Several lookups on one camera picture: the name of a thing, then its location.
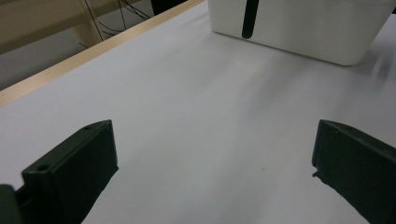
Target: screw hole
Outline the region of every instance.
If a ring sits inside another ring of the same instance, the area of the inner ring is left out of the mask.
[[[37,171],[38,171],[38,172],[44,172],[44,171],[48,170],[49,168],[50,168],[49,165],[40,165],[40,166],[37,168]]]

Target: white container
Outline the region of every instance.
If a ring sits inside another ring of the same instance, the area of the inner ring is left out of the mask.
[[[212,30],[242,38],[247,1],[207,0]],[[352,65],[395,7],[396,0],[260,0],[248,40]]]

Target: white tabletop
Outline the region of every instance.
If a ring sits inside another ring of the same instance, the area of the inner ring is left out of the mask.
[[[318,121],[396,146],[396,17],[362,61],[210,31],[202,3],[0,109],[0,183],[112,119],[120,170],[84,223],[367,223],[311,175]]]

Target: table surface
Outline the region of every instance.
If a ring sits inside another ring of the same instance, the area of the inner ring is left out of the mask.
[[[359,64],[211,32],[203,2],[0,109],[0,183],[112,119],[120,169],[84,223],[367,223],[311,175],[320,119],[396,146],[396,17]]]

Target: wooden table edge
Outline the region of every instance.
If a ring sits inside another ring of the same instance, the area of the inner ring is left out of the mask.
[[[58,77],[72,71],[73,69],[83,65],[84,63],[96,58],[97,56],[115,48],[116,46],[131,40],[139,35],[142,35],[146,31],[166,22],[175,16],[183,13],[184,11],[197,6],[205,0],[189,0],[177,7],[173,7],[164,13],[157,15],[147,21],[144,21],[136,26],[128,29],[127,31],[116,35],[108,40],[97,44],[90,49],[86,49],[79,54],[72,56],[60,63],[53,65],[52,67],[37,73],[25,80],[10,86],[0,91],[0,107],[11,104],[23,96],[36,91],[43,86],[49,84],[51,81]]]

